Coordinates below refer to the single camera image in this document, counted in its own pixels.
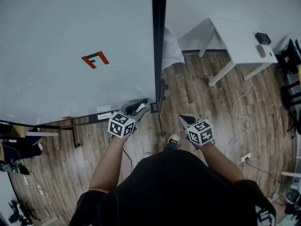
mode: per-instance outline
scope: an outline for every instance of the whiteboard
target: whiteboard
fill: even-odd
[[[0,8],[0,120],[37,125],[155,102],[152,0],[0,0]],[[83,59],[92,54],[95,68]]]

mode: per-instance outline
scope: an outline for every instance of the sneaker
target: sneaker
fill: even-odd
[[[151,153],[146,153],[146,154],[144,154],[143,158],[147,158],[149,156],[152,156],[152,154]]]
[[[174,134],[170,135],[167,145],[178,146],[179,141],[180,141],[180,138],[179,138],[178,134],[174,133]]]
[[[38,143],[38,146],[39,146],[39,149],[42,151],[43,150],[43,146],[42,146],[41,142]]]

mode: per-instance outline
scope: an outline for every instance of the white table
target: white table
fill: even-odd
[[[214,35],[214,30],[216,30],[223,41],[231,61],[209,82],[209,86],[213,86],[237,64],[261,64],[256,70],[244,77],[245,80],[248,80],[270,64],[278,63],[270,45],[263,45],[266,57],[260,57],[256,48],[256,45],[258,45],[259,42],[255,38],[255,34],[260,32],[257,25],[225,18],[210,18],[210,27],[208,29],[207,38],[198,54],[199,57],[202,57],[207,49],[210,40]]]

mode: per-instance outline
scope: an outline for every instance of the black box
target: black box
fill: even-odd
[[[271,40],[265,33],[258,32],[255,34],[255,38],[258,40],[259,44],[262,45],[269,45],[271,43]]]

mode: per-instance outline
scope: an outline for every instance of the white cloth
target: white cloth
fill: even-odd
[[[184,63],[184,57],[176,37],[168,28],[165,28],[162,69],[165,69],[175,63]]]

